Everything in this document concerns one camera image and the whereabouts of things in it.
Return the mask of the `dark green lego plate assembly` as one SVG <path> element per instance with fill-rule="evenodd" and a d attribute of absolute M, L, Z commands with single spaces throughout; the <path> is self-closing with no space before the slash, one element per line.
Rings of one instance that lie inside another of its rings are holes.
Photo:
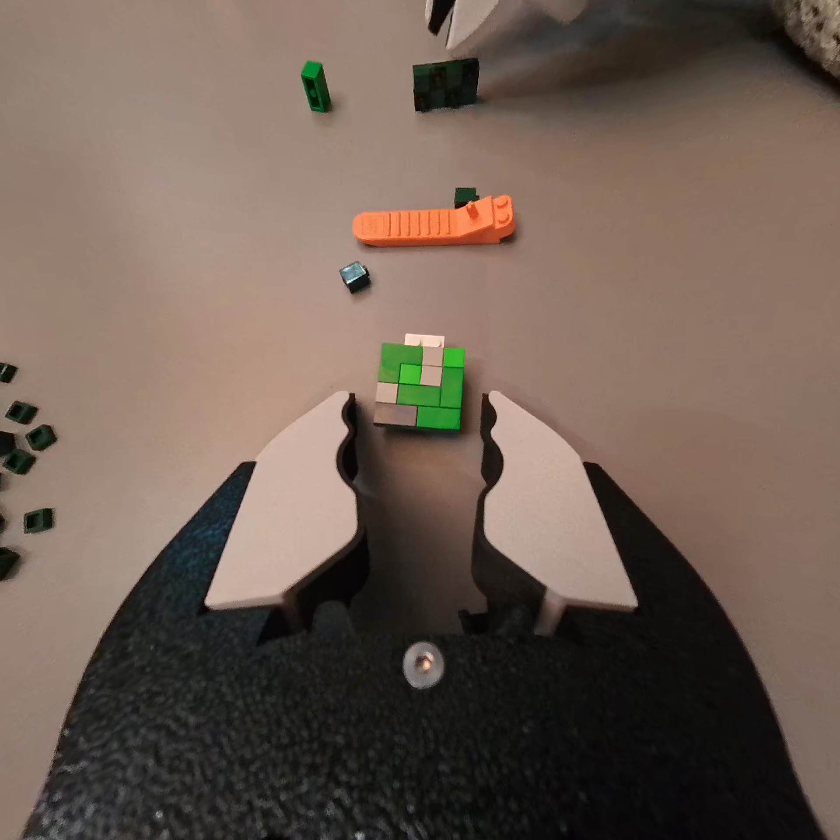
<path fill-rule="evenodd" d="M 476 104 L 479 77 L 477 57 L 413 65 L 414 110 L 429 112 Z"/>

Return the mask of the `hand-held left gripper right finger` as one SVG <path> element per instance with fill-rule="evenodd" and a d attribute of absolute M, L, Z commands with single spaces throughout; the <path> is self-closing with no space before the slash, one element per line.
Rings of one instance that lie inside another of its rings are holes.
<path fill-rule="evenodd" d="M 481 398 L 471 631 L 550 637 L 569 608 L 631 614 L 638 599 L 582 458 L 499 391 Z"/>

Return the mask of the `pile of dark green bricks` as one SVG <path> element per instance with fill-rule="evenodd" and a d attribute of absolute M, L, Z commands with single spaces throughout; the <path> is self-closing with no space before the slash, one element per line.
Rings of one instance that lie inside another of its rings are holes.
<path fill-rule="evenodd" d="M 18 367 L 1 362 L 2 388 L 15 383 Z M 10 400 L 7 405 L 2 399 L 1 468 L 2 487 L 4 478 L 26 476 L 35 466 L 38 457 L 58 442 L 55 428 L 40 420 L 37 405 Z M 16 573 L 21 563 L 21 554 L 15 548 L 3 544 L 7 520 L 2 512 L 1 581 L 5 582 Z M 51 530 L 55 524 L 55 512 L 51 507 L 37 508 L 23 514 L 23 534 L 39 534 Z"/>

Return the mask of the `speckled grey cloth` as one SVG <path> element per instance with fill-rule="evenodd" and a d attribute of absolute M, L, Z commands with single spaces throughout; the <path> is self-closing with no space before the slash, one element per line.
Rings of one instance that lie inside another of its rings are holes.
<path fill-rule="evenodd" d="M 839 79 L 839 2 L 771 1 L 770 6 L 802 54 Z"/>

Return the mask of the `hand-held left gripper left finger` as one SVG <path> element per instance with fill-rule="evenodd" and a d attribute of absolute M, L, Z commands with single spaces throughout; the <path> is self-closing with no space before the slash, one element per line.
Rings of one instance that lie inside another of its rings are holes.
<path fill-rule="evenodd" d="M 291 631 L 325 602 L 350 607 L 371 560 L 355 453 L 356 403 L 337 391 L 259 452 L 204 598 L 212 612 L 267 607 Z"/>

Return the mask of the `green and grey lego assembly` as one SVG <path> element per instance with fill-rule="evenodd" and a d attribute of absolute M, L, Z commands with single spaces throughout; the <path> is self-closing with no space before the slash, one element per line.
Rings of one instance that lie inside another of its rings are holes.
<path fill-rule="evenodd" d="M 407 333 L 381 345 L 374 394 L 377 427 L 457 434 L 461 430 L 466 351 L 445 336 Z"/>

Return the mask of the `tall bright green lego brick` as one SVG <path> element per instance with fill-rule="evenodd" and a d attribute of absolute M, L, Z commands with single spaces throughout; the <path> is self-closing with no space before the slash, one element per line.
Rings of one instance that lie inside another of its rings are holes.
<path fill-rule="evenodd" d="M 311 111 L 330 112 L 332 104 L 323 64 L 307 60 L 301 69 L 301 81 Z"/>

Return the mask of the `orange lego brick separator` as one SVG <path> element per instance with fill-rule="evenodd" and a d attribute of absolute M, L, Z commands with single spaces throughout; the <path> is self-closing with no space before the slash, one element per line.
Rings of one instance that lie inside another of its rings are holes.
<path fill-rule="evenodd" d="M 352 233 L 363 245 L 380 248 L 497 245 L 516 226 L 511 198 L 502 195 L 460 207 L 360 213 Z"/>

